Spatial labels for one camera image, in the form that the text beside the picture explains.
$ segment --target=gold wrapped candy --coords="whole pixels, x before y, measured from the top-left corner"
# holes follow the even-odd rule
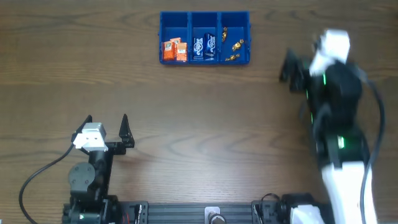
[[[224,27],[224,29],[223,29],[223,42],[224,42],[225,39],[226,39],[226,33],[227,33],[227,28]]]
[[[226,58],[225,61],[236,60],[240,56],[241,56],[240,54],[231,55],[229,58]]]
[[[232,51],[239,50],[242,47],[243,43],[244,43],[244,40],[241,39],[238,43],[234,44],[232,46]]]

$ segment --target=green light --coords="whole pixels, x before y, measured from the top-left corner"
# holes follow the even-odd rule
[[[342,149],[345,147],[345,140],[343,137],[337,136],[337,143],[338,143],[339,149]]]

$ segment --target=wooden table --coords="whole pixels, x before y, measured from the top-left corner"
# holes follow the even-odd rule
[[[250,10],[251,63],[165,67],[159,11]],[[278,82],[287,47],[312,55],[324,28],[349,31],[350,57],[384,97],[387,128],[374,167],[381,221],[398,219],[398,3],[394,0],[0,1],[0,219],[27,223],[23,182],[63,154],[92,114],[117,140],[124,113],[137,147],[115,157],[110,193],[149,202],[250,202],[267,192],[327,196],[297,117],[303,95]],[[359,122],[370,144],[377,105]],[[24,194],[39,223],[60,223],[74,150]]]

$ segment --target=gray circular joint cover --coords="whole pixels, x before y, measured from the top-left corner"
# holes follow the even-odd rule
[[[69,171],[69,184],[76,190],[86,190],[95,179],[95,169],[88,162],[76,164]]]

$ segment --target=wood grain surface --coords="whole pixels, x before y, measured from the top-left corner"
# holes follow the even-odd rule
[[[160,11],[251,12],[251,63],[165,67]],[[396,0],[1,0],[0,219],[27,223],[23,182],[63,154],[88,114],[117,139],[124,113],[137,147],[114,158],[109,192],[149,202],[250,202],[267,192],[327,200],[297,117],[302,95],[278,82],[287,47],[311,55],[324,28],[348,30],[350,58],[377,81],[387,128],[374,166],[380,221],[398,219]],[[370,144],[378,110],[368,91],[359,122]],[[60,223],[79,151],[24,195],[39,223]]]

